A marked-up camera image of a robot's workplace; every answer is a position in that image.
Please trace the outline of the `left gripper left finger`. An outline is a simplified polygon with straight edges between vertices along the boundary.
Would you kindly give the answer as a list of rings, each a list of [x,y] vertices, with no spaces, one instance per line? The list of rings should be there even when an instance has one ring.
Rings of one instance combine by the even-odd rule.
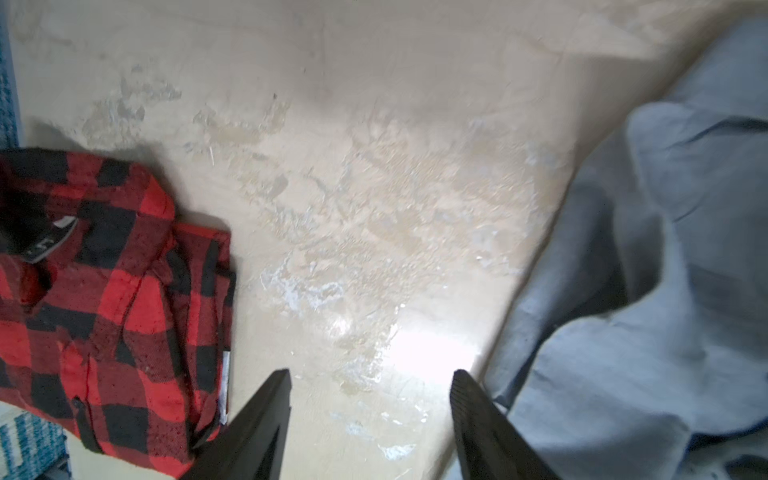
[[[291,413],[290,371],[274,371],[182,480],[278,480]]]

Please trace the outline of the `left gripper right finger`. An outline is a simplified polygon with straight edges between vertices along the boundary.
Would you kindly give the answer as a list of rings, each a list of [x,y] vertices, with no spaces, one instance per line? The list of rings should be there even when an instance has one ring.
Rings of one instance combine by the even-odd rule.
[[[450,406],[464,479],[559,479],[465,370],[453,374]]]

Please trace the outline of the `grey long sleeve shirt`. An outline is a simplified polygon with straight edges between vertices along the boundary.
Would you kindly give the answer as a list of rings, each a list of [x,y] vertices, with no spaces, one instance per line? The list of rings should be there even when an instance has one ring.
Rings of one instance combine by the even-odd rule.
[[[481,388],[559,479],[767,475],[767,20],[581,163]]]

